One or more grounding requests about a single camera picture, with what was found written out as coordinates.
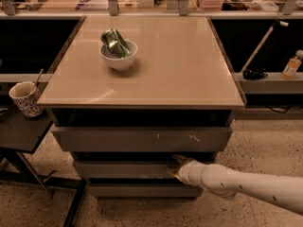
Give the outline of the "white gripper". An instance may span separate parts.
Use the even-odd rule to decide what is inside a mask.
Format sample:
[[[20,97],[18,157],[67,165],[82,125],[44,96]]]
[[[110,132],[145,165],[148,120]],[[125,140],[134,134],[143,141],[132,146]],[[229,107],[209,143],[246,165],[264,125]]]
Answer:
[[[173,178],[182,183],[200,187],[204,191],[224,199],[230,200],[235,197],[236,192],[226,188],[223,183],[224,174],[227,172],[226,166],[202,164],[180,154],[174,154],[172,158],[179,164],[177,170],[167,169],[168,174]]]

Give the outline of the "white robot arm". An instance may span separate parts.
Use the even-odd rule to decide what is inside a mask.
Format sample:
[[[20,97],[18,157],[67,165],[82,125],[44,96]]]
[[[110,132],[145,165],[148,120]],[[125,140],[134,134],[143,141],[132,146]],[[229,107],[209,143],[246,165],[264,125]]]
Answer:
[[[178,165],[169,166],[168,173],[184,184],[226,199],[242,193],[303,215],[303,179],[300,177],[240,172],[178,154],[173,158]]]

